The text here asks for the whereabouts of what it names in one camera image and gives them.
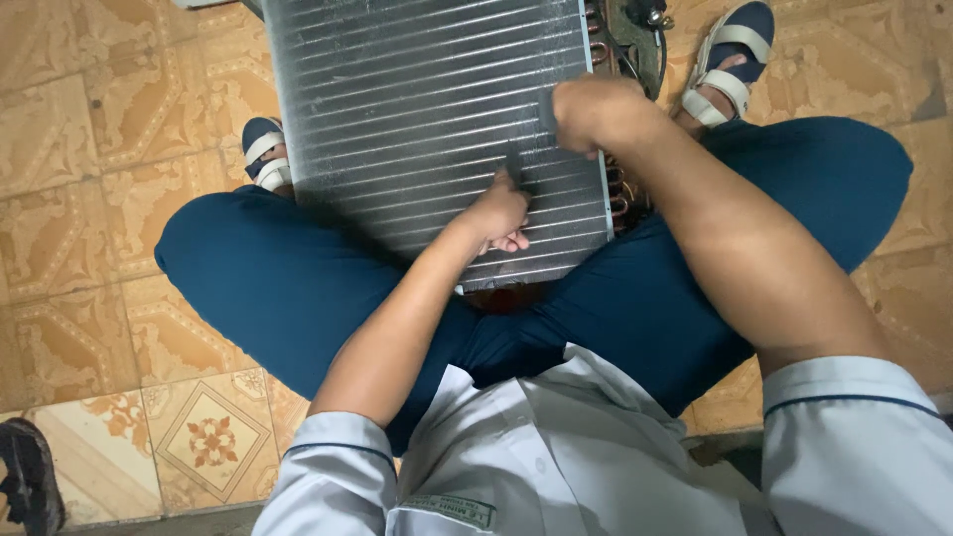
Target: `navy and white sandal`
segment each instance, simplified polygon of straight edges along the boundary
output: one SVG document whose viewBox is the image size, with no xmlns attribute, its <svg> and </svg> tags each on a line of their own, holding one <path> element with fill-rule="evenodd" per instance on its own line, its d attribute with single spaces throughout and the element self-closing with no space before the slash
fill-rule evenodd
<svg viewBox="0 0 953 536">
<path fill-rule="evenodd" d="M 245 123 L 241 133 L 241 148 L 245 152 L 245 172 L 257 186 L 273 192 L 275 188 L 292 183 L 288 158 L 262 157 L 285 142 L 285 131 L 274 117 L 253 117 Z"/>
<path fill-rule="evenodd" d="M 748 2 L 728 11 L 701 43 L 699 61 L 688 78 L 689 89 L 681 96 L 682 108 L 709 128 L 744 115 L 748 111 L 750 96 L 745 84 L 757 81 L 767 67 L 774 32 L 774 14 L 763 2 Z M 735 54 L 744 54 L 748 61 L 724 71 L 717 70 L 722 61 Z M 725 117 L 719 112 L 695 91 L 702 85 L 724 93 L 737 115 Z"/>
</svg>

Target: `hand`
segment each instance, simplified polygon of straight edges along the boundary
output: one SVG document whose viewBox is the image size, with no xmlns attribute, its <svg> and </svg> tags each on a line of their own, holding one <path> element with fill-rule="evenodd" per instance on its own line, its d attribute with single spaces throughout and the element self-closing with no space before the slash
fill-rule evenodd
<svg viewBox="0 0 953 536">
<path fill-rule="evenodd" d="M 455 217 L 451 225 L 472 233 L 479 246 L 477 255 L 483 255 L 491 246 L 513 253 L 530 247 L 530 241 L 519 230 L 528 221 L 529 204 L 529 193 L 517 190 L 513 179 L 500 168 L 490 188 Z"/>
<path fill-rule="evenodd" d="M 563 149 L 583 153 L 590 159 L 598 150 L 626 141 L 627 123 L 645 105 L 642 86 L 629 78 L 601 78 L 586 73 L 553 89 L 553 115 L 558 124 L 556 139 Z"/>
</svg>

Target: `sandal strap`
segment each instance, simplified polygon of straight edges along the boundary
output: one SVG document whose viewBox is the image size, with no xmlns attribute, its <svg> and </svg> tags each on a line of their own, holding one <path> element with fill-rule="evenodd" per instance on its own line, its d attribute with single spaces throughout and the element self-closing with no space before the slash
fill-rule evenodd
<svg viewBox="0 0 953 536">
<path fill-rule="evenodd" d="M 681 94 L 681 106 L 699 123 L 710 129 L 728 121 L 728 117 L 725 117 L 712 103 L 708 102 L 707 98 L 695 90 L 685 90 L 685 93 Z"/>
<path fill-rule="evenodd" d="M 248 148 L 248 151 L 245 152 L 245 163 L 252 165 L 258 158 L 261 158 L 262 155 L 274 149 L 279 143 L 285 142 L 285 135 L 283 133 L 264 133 L 261 137 L 254 141 L 254 143 Z"/>
<path fill-rule="evenodd" d="M 265 166 L 261 168 L 261 172 L 258 174 L 258 178 L 254 183 L 269 192 L 273 192 L 278 186 L 291 184 L 292 173 L 288 158 L 269 160 Z"/>
<path fill-rule="evenodd" d="M 771 45 L 759 33 L 740 24 L 728 24 L 719 28 L 712 40 L 712 45 L 721 43 L 741 43 L 751 49 L 758 63 L 766 64 L 768 54 L 771 53 Z"/>
<path fill-rule="evenodd" d="M 724 93 L 735 107 L 739 116 L 748 111 L 748 87 L 737 76 L 725 71 L 709 71 L 699 80 L 697 86 L 711 86 Z"/>
</svg>

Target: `tiled floor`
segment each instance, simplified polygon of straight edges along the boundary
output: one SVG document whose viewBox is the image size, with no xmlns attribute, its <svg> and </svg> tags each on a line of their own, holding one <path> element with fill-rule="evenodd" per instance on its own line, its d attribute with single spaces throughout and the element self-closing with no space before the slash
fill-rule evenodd
<svg viewBox="0 0 953 536">
<path fill-rule="evenodd" d="M 670 3 L 661 104 L 735 1 Z M 901 363 L 950 390 L 953 0 L 773 6 L 747 118 L 849 115 L 907 148 L 907 201 L 853 278 Z M 71 525 L 267 496 L 307 403 L 152 260 L 178 207 L 244 182 L 245 120 L 278 113 L 262 24 L 238 5 L 0 0 L 0 49 L 0 418 L 25 414 L 50 438 Z M 760 396 L 749 361 L 684 418 L 700 434 L 756 426 Z"/>
</svg>

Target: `navy blue pants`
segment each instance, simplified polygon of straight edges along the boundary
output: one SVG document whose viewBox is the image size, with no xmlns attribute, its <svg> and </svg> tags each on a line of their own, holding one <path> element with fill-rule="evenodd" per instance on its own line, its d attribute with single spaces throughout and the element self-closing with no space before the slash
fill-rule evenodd
<svg viewBox="0 0 953 536">
<path fill-rule="evenodd" d="M 767 127 L 732 121 L 702 144 L 790 211 L 845 272 L 887 233 L 912 172 L 897 140 L 839 117 Z M 307 399 L 402 275 L 290 200 L 251 185 L 182 207 L 155 258 L 205 321 Z M 653 216 L 555 282 L 528 311 L 485 315 L 451 298 L 387 429 L 395 454 L 406 449 L 448 363 L 482 387 L 559 364 L 567 341 L 626 372 L 673 416 L 752 355 Z"/>
</svg>

